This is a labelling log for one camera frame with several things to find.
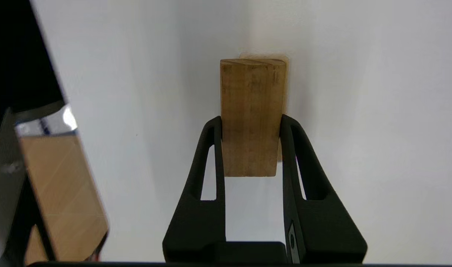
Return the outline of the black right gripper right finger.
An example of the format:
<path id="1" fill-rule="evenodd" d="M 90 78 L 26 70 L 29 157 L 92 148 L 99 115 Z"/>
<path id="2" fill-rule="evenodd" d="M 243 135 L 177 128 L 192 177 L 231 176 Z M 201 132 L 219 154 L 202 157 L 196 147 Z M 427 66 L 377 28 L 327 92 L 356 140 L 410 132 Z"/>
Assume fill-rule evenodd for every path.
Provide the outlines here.
<path id="1" fill-rule="evenodd" d="M 288 261 L 293 264 L 361 264 L 367 243 L 297 120 L 282 116 L 280 141 Z"/>

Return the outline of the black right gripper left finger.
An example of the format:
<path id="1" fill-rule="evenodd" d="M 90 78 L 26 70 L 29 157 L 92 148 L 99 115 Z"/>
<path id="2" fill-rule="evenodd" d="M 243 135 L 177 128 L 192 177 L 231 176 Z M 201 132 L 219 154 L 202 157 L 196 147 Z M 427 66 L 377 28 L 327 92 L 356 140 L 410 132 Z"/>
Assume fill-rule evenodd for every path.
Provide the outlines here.
<path id="1" fill-rule="evenodd" d="M 222 121 L 217 116 L 203 127 L 177 207 L 162 241 L 166 262 L 213 263 L 216 250 L 226 242 L 225 175 Z M 216 198 L 202 200 L 209 149 L 214 148 Z"/>

